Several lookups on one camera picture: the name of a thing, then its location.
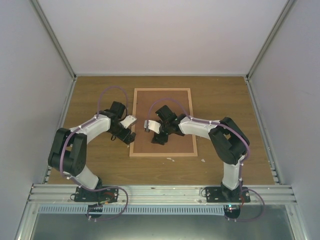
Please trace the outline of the brown frame backing board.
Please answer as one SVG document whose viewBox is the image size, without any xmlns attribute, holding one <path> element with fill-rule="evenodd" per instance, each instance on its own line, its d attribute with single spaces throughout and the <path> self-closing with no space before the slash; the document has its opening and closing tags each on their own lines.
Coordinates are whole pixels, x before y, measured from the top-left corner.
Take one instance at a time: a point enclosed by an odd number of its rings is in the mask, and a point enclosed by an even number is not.
<svg viewBox="0 0 320 240">
<path fill-rule="evenodd" d="M 196 157 L 196 137 L 169 124 L 193 115 L 190 88 L 135 88 L 132 114 L 137 123 L 130 157 Z"/>
</svg>

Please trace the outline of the light wooden picture frame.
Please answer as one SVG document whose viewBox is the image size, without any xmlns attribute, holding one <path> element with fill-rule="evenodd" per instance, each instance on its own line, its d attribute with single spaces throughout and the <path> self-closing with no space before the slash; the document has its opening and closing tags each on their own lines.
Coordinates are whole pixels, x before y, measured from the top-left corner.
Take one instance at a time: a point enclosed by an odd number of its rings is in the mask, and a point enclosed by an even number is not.
<svg viewBox="0 0 320 240">
<path fill-rule="evenodd" d="M 179 136 L 171 134 L 165 145 L 151 143 L 154 133 L 145 132 L 146 119 L 157 121 L 155 114 L 162 106 L 167 105 L 177 115 L 183 113 L 181 107 L 189 115 L 193 114 L 190 88 L 135 88 L 132 114 L 137 123 L 132 127 L 136 133 L 135 141 L 130 144 L 130 157 L 196 157 L 198 155 L 196 137 L 194 135 Z"/>
</svg>

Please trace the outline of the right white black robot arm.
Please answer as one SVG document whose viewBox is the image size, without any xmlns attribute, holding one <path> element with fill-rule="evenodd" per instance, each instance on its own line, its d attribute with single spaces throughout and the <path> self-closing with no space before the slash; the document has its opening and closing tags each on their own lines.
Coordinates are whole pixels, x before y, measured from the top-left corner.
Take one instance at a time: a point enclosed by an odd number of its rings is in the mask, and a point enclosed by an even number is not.
<svg viewBox="0 0 320 240">
<path fill-rule="evenodd" d="M 211 141 L 213 148 L 223 161 L 223 178 L 220 184 L 221 196 L 228 203 L 234 202 L 242 194 L 242 168 L 250 154 L 250 141 L 237 124 L 229 117 L 222 120 L 205 120 L 186 113 L 176 115 L 164 105 L 156 112 L 158 121 L 147 119 L 146 132 L 154 132 L 151 142 L 164 145 L 169 135 L 194 135 Z"/>
</svg>

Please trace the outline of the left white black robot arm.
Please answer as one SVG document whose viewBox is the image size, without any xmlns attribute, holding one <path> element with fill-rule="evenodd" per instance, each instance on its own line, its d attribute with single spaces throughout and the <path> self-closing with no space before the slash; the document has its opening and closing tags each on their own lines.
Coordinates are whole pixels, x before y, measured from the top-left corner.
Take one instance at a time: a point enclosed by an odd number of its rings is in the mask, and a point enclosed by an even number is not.
<svg viewBox="0 0 320 240">
<path fill-rule="evenodd" d="M 98 202 L 103 197 L 100 178 L 87 167 L 87 145 L 103 133 L 121 140 L 126 145 L 134 142 L 136 134 L 130 129 L 137 122 L 133 115 L 123 116 L 127 107 L 114 101 L 109 109 L 99 110 L 91 119 L 72 128 L 59 128 L 54 136 L 48 165 L 62 177 L 73 180 L 84 188 L 86 197 Z"/>
</svg>

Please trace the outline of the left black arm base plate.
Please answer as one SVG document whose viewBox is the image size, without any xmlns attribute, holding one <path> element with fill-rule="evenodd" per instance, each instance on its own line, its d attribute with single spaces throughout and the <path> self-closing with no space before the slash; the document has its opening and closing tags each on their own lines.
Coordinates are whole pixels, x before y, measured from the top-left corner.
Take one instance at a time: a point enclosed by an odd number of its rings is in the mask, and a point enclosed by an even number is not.
<svg viewBox="0 0 320 240">
<path fill-rule="evenodd" d="M 90 191 L 77 187 L 75 193 L 70 195 L 70 199 L 74 202 L 90 202 L 90 203 L 114 203 L 118 201 L 118 189 L 107 188 L 102 191 Z"/>
</svg>

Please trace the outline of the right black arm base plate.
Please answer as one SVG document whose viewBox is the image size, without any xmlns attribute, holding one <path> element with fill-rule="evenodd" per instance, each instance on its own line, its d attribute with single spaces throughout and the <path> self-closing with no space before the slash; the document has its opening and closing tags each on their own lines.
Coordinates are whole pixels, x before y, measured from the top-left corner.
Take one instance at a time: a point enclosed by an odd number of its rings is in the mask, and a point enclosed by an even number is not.
<svg viewBox="0 0 320 240">
<path fill-rule="evenodd" d="M 242 187 L 242 191 L 238 186 L 234 190 L 221 186 L 207 186 L 205 189 L 205 197 L 208 203 L 250 203 L 251 198 L 247 187 Z"/>
</svg>

